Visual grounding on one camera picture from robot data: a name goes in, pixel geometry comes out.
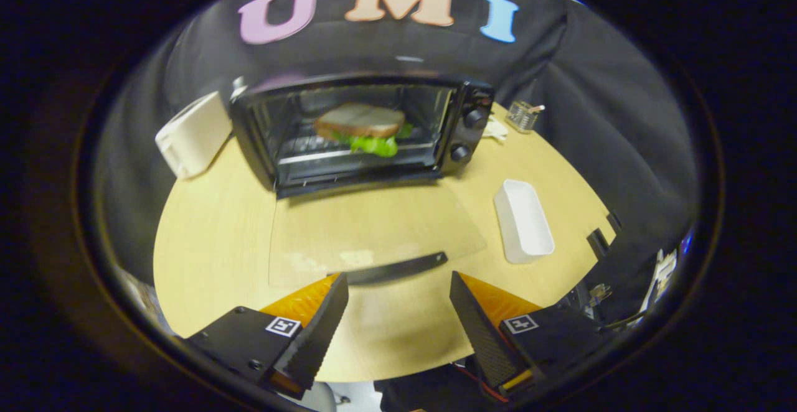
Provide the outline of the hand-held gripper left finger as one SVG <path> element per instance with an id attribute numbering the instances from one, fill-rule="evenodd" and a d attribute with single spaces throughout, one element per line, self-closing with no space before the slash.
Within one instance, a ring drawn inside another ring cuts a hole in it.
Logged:
<path id="1" fill-rule="evenodd" d="M 247 383 L 301 400 L 348 301 L 347 275 L 333 273 L 260 310 L 234 307 L 185 342 Z"/>

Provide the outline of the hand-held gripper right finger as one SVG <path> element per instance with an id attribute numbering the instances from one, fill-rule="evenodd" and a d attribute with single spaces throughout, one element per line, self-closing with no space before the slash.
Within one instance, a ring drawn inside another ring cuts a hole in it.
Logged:
<path id="1" fill-rule="evenodd" d="M 512 398 L 552 383 L 603 347 L 594 319 L 570 306 L 540 307 L 462 272 L 449 299 L 487 388 Z"/>

